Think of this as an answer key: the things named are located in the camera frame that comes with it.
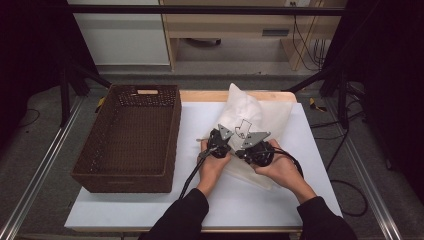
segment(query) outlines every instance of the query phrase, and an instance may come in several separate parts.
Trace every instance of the black handheld controller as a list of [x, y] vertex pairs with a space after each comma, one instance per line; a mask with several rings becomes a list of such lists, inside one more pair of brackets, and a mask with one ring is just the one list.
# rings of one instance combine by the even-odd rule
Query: black handheld controller
[[236, 156], [248, 164], [266, 167], [274, 158], [274, 148], [269, 142], [261, 141], [251, 148], [236, 151]]
[[224, 158], [231, 150], [231, 147], [228, 145], [228, 141], [230, 141], [230, 138], [223, 140], [220, 131], [214, 128], [211, 131], [208, 140], [208, 149], [216, 148], [211, 152], [212, 156], [216, 158]]

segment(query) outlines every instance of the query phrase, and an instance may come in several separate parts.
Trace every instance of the white table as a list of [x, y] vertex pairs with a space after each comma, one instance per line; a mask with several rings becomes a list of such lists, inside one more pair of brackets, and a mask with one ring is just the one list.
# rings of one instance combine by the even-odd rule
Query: white table
[[[82, 188], [65, 227], [88, 232], [147, 231], [178, 199], [199, 153], [196, 138], [210, 131], [223, 102], [183, 102], [173, 190], [169, 194], [92, 194]], [[306, 181], [341, 216], [336, 197], [313, 139], [302, 105], [295, 103], [280, 145], [295, 156]], [[198, 175], [189, 189], [196, 186]], [[209, 197], [203, 231], [296, 232], [302, 221], [298, 202], [288, 190], [266, 190], [223, 174]]]

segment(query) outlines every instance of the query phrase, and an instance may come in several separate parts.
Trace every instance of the brown wicker basket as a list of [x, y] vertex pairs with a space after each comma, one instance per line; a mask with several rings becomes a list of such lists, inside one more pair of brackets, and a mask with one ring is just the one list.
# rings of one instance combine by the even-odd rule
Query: brown wicker basket
[[71, 176], [90, 192], [171, 192], [181, 99], [176, 85], [112, 85]]

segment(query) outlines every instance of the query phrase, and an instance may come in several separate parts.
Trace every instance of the black jacket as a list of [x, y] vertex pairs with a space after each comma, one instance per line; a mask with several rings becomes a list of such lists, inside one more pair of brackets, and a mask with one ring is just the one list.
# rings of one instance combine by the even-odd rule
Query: black jacket
[[[182, 200], [175, 201], [143, 240], [198, 239], [209, 204], [194, 188]], [[334, 215], [322, 197], [315, 197], [297, 208], [303, 221], [302, 237], [312, 239], [357, 239], [343, 218]]]

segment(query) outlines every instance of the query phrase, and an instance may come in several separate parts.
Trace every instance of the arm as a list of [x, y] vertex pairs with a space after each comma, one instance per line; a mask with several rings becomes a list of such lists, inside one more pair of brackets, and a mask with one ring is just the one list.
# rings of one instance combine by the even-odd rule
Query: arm
[[[281, 149], [277, 141], [269, 143]], [[343, 218], [336, 216], [302, 178], [290, 158], [275, 154], [266, 167], [252, 166], [257, 174], [268, 176], [282, 187], [292, 191], [299, 201], [298, 212], [303, 221], [303, 236], [306, 239], [357, 239]]]
[[[202, 141], [201, 150], [204, 151], [206, 146], [207, 141]], [[215, 188], [222, 170], [230, 159], [229, 153], [221, 159], [208, 156], [199, 169], [200, 181], [197, 187], [183, 199], [175, 201], [143, 239], [197, 239], [203, 219], [209, 211], [206, 197]]]

